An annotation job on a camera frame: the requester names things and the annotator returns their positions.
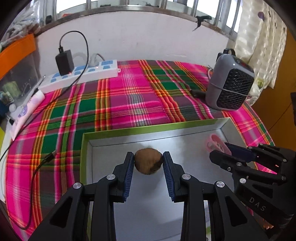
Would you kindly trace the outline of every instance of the black mesh grille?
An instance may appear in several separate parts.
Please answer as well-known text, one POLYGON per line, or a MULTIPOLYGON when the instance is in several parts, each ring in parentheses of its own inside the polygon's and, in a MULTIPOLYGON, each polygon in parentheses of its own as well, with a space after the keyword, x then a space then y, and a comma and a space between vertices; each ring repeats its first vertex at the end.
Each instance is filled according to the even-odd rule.
MULTIPOLYGON (((252 76, 239 69, 232 69, 229 71, 223 89, 247 95, 253 82, 254 78, 252 76)), ((245 99, 245 96, 222 90, 217 100, 217 106, 220 108, 237 110, 243 104, 245 99)))

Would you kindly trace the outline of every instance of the power strip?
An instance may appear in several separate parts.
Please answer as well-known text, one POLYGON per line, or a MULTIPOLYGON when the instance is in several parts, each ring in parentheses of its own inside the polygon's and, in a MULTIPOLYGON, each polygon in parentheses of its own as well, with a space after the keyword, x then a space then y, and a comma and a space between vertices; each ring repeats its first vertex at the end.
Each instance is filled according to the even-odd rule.
MULTIPOLYGON (((84 70, 85 65, 74 68, 72 73, 61 76, 59 73, 50 75, 38 87, 44 94, 69 87, 75 79, 84 70)), ((117 66, 117 60, 107 60, 99 62, 97 66, 89 67, 78 80, 77 84, 82 84, 94 80, 102 80, 107 78, 114 78, 118 76, 121 69, 117 66)))

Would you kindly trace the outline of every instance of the space heater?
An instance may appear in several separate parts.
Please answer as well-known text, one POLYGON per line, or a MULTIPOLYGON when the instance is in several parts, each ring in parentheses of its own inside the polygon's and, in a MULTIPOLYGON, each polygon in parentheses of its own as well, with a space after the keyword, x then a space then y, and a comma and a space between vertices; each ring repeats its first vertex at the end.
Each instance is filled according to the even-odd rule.
POLYGON ((233 49, 225 49, 218 54, 207 92, 192 90, 192 95, 198 98, 203 95, 206 104, 213 109, 237 110, 248 96, 254 77, 253 69, 237 58, 233 49))

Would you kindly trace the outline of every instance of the curtain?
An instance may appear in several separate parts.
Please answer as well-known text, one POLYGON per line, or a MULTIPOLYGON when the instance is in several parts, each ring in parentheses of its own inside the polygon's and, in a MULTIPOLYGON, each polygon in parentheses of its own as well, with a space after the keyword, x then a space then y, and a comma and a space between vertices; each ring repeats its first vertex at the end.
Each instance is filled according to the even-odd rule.
POLYGON ((255 80, 247 101, 252 105, 267 86, 274 88, 284 53, 287 27, 263 0, 244 0, 235 42, 237 57, 248 63, 255 80))

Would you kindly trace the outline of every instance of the colorful plaid fabric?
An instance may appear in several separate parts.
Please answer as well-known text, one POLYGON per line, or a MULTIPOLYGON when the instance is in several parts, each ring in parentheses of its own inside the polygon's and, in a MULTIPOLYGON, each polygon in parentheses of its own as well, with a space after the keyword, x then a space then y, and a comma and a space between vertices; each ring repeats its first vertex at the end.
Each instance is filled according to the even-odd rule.
MULTIPOLYGON (((6 166, 6 200, 11 218, 25 226, 29 218, 30 181, 46 154, 56 159, 41 167, 34 182, 30 228, 17 234, 27 240, 66 190, 79 181, 82 134, 136 126, 231 117, 246 145, 272 144, 266 128, 248 104, 238 111, 207 107, 190 95, 206 90, 206 67, 168 61, 122 61, 117 78, 75 85, 51 104, 16 140, 6 166)), ((61 93, 46 94, 38 113, 61 93)))

